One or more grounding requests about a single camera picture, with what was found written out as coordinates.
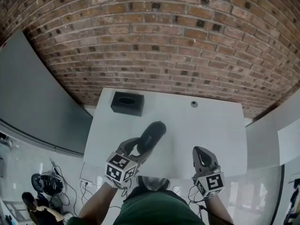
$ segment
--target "green shirt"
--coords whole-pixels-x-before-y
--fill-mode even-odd
[[[113,225],[204,225],[182,201],[164,193],[147,193],[129,199]],[[86,225],[73,217],[67,225]]]

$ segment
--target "person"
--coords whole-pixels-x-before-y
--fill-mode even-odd
[[[31,220],[37,225],[63,225],[64,216],[49,208],[49,202],[45,197],[35,199],[29,192],[22,194],[22,200],[27,206]]]
[[[113,225],[204,225],[204,222],[190,209],[188,204],[174,192],[166,190],[169,180],[157,191],[147,189],[143,177],[121,207]],[[78,217],[72,217],[67,225],[100,225],[104,221],[111,201],[118,188],[105,176],[105,183],[85,203]],[[210,225],[233,224],[229,213],[218,195],[205,200]]]

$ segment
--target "dark hair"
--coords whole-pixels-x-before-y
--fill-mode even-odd
[[[31,193],[29,193],[29,192],[23,193],[22,199],[29,210],[34,211],[36,209],[36,206],[33,204],[34,197],[32,196]]]

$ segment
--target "power strip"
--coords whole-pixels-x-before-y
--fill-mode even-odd
[[[88,183],[87,187],[93,186],[93,183],[84,179],[79,179],[80,187],[85,188],[85,183]]]

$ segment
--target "black shoe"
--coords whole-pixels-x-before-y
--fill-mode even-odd
[[[166,191],[170,186],[170,180],[167,179],[167,181],[165,181],[165,184],[158,190],[158,191]]]
[[[137,177],[137,184],[139,185],[139,187],[146,187],[143,181],[143,176]]]

